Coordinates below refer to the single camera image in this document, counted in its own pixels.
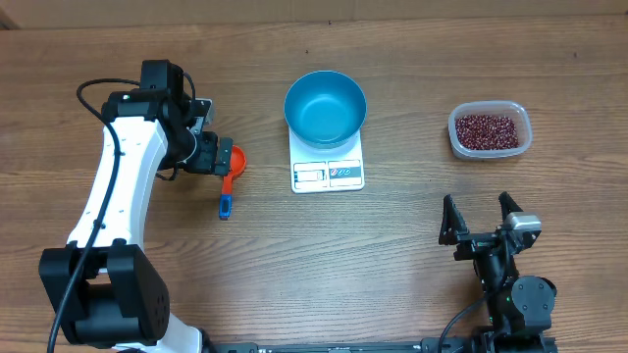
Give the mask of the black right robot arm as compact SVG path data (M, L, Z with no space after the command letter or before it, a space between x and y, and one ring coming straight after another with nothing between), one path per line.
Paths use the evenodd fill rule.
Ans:
M453 245L456 261L471 261L481 283L480 299L456 314L438 340L440 352L555 352L551 312L557 290L544 277L522 277L514 257L531 248L542 232L535 213L523 211L507 193L498 197L501 224L492 232L473 233L467 227L452 197L444 197L440 245ZM468 338L449 339L452 326L481 305L486 305L490 323L475 328Z

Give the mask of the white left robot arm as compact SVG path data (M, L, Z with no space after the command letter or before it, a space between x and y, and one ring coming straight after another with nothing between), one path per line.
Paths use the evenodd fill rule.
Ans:
M146 60L139 80L95 110L103 150L81 217L62 248L42 252L38 272L55 318L49 342L122 352L210 352L206 331L178 319L170 295L144 252L156 179L179 172L222 179L219 216L227 219L243 151L210 130L214 105L191 76L167 60Z

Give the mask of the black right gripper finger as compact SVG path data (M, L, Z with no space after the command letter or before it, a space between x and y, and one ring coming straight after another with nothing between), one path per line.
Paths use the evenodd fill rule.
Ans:
M443 219L439 234L440 245L455 245L469 229L450 194L444 197Z
M502 192L498 197L501 218L505 220L513 212L522 212L521 207L512 199L507 191Z

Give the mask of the red measuring scoop blue handle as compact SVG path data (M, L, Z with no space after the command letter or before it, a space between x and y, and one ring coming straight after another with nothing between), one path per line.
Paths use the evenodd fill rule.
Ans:
M220 197L219 218L226 221L232 213L233 206L233 184L240 177L246 168L246 156L244 151L234 145L232 148L232 156L229 173L223 177L222 193Z

